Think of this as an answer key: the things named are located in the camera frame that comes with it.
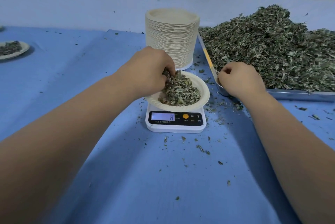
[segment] stack of paper plates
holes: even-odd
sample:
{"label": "stack of paper plates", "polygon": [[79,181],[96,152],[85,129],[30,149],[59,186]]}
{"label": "stack of paper plates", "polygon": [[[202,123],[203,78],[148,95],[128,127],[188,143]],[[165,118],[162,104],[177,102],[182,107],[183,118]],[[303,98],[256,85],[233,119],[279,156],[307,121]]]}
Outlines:
{"label": "stack of paper plates", "polygon": [[200,18],[186,10],[150,10],[145,14],[146,45],[164,50],[176,69],[187,69],[193,63],[199,23]]}

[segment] human hand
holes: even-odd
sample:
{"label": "human hand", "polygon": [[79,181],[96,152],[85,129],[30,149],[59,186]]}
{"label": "human hand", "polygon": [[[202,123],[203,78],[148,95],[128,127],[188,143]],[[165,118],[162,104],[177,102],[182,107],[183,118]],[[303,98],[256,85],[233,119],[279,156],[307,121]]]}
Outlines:
{"label": "human hand", "polygon": [[165,87],[167,78],[162,75],[165,68],[174,76],[176,70],[172,58],[163,50],[147,46],[136,52],[119,72],[130,82],[136,97],[141,98]]}
{"label": "human hand", "polygon": [[244,101],[248,96],[266,92],[264,82],[256,69],[243,62],[230,62],[218,75],[224,89]]}

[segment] human arm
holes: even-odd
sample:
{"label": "human arm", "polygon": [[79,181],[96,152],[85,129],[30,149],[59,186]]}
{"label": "human arm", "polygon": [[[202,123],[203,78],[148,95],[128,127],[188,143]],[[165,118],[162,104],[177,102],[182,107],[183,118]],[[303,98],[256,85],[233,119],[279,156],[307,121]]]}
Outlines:
{"label": "human arm", "polygon": [[132,101],[162,90],[172,59],[150,47],[116,73],[0,142],[1,223],[30,223],[70,184],[111,122]]}
{"label": "human arm", "polygon": [[335,151],[265,90],[256,70],[229,63],[222,86],[248,109],[288,200],[304,224],[335,223]]}

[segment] blue table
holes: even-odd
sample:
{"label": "blue table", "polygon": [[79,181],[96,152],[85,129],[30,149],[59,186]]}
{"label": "blue table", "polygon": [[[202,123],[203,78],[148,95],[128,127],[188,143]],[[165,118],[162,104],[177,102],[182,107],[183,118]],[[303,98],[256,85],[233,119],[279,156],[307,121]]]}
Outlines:
{"label": "blue table", "polygon": [[[144,34],[113,30],[8,27],[0,33],[0,42],[14,39],[32,48],[0,63],[1,140],[114,73],[145,46]],[[199,66],[188,71],[210,77],[199,44],[194,61]],[[132,103],[107,129],[44,222],[299,223],[247,112],[234,109],[211,82],[208,125],[200,134],[150,132],[146,101]],[[283,105],[335,149],[334,103]]]}

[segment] stainless steel tray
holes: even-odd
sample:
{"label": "stainless steel tray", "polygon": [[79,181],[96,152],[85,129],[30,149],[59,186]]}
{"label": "stainless steel tray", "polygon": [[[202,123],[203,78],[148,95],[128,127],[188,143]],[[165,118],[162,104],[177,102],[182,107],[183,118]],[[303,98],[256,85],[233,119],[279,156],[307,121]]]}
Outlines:
{"label": "stainless steel tray", "polygon": [[[212,64],[212,61],[208,55],[205,44],[198,33],[198,40],[204,51],[206,60],[208,62],[209,68],[213,74],[217,89],[220,94],[223,96],[229,96],[228,92],[220,84],[215,68]],[[324,91],[315,91],[313,93],[308,93],[306,91],[296,91],[296,90],[277,90],[277,89],[266,89],[275,99],[280,100],[303,100],[303,101],[323,101],[323,102],[335,102],[335,92],[324,92]]]}

